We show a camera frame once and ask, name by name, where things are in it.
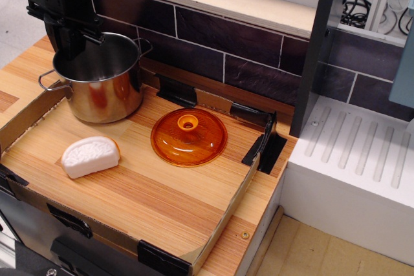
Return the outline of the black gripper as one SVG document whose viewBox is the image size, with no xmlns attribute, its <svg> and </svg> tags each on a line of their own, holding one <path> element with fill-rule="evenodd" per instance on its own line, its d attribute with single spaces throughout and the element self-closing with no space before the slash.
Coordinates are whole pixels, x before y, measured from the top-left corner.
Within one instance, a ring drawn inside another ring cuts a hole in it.
<svg viewBox="0 0 414 276">
<path fill-rule="evenodd" d="M 28 14 L 45 23 L 54 50 L 64 51 L 67 59 L 81 54 L 86 43 L 101 45 L 104 42 L 100 29 L 102 20 L 95 13 L 92 0 L 27 1 Z"/>
</svg>

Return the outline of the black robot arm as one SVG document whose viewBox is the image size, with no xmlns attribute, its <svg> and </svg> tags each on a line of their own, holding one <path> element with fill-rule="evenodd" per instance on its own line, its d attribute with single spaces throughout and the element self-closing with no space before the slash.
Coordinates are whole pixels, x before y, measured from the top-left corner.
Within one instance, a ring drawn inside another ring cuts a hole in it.
<svg viewBox="0 0 414 276">
<path fill-rule="evenodd" d="M 28 15 L 42 20 L 56 52 L 67 59 L 81 54 L 90 41 L 102 44 L 102 20 L 93 7 L 93 0 L 27 0 Z"/>
</svg>

